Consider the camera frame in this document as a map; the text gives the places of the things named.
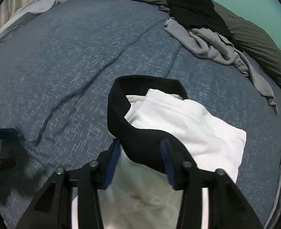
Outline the grey knit sweater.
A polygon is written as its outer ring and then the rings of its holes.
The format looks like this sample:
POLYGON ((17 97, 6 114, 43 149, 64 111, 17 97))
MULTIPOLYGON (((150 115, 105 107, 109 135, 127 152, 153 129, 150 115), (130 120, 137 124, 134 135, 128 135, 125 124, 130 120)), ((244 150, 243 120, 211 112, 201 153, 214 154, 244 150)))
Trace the grey knit sweater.
POLYGON ((236 49, 226 37, 208 28, 187 30, 173 17, 166 20, 165 31, 198 58, 234 66, 249 78, 260 95, 267 99, 267 103, 273 108, 274 113, 279 113, 270 84, 253 68, 245 54, 236 49))

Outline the black garment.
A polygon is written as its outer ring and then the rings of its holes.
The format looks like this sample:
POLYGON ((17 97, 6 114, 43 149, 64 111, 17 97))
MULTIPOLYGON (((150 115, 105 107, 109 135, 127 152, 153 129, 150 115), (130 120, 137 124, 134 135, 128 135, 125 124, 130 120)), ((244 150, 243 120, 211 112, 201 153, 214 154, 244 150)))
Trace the black garment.
POLYGON ((235 40, 222 17, 215 11, 211 0, 166 0, 170 15, 187 30, 208 28, 226 37, 231 43, 235 40))

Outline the dark grey long pillow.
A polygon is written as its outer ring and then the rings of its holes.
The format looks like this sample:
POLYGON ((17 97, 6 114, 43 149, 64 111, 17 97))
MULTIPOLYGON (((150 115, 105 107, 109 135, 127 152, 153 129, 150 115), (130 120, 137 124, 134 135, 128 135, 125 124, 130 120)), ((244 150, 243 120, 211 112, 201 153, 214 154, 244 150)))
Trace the dark grey long pillow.
POLYGON ((212 0, 132 0, 156 5, 186 30, 208 28, 246 52, 281 88, 281 50, 256 24, 212 0))

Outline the light grey blanket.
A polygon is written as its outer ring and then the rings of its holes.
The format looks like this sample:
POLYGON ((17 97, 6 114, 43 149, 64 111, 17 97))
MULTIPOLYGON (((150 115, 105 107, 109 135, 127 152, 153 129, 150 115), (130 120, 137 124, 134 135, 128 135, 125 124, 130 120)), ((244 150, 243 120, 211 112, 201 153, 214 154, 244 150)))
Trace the light grey blanket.
POLYGON ((0 28, 0 46, 10 38, 12 32, 27 24, 35 17, 68 0, 33 0, 19 8, 14 15, 0 28))

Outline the blue patterned bed sheet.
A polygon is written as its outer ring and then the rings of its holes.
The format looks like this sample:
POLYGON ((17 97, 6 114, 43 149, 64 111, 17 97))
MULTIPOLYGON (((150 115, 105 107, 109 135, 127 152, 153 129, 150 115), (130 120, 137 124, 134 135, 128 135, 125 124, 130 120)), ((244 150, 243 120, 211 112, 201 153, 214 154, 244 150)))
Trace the blue patterned bed sheet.
POLYGON ((58 167, 77 169, 112 141, 107 100, 125 75, 176 79, 191 100, 246 132, 237 184, 265 222, 278 186, 281 89, 274 113, 235 67, 195 57, 164 29, 168 15, 130 0, 69 0, 16 29, 0 46, 0 141, 16 158, 0 172, 0 214, 14 228, 58 167))

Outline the white black-collared polo shirt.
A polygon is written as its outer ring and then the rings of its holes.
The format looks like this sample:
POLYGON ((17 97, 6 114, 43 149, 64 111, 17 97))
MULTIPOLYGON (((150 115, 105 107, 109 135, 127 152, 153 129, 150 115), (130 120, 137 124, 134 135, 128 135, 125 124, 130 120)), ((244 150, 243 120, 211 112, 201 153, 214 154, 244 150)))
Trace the white black-collared polo shirt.
POLYGON ((177 80, 123 76, 108 97, 116 139, 98 193, 104 228, 249 228, 235 182, 246 132, 177 80))

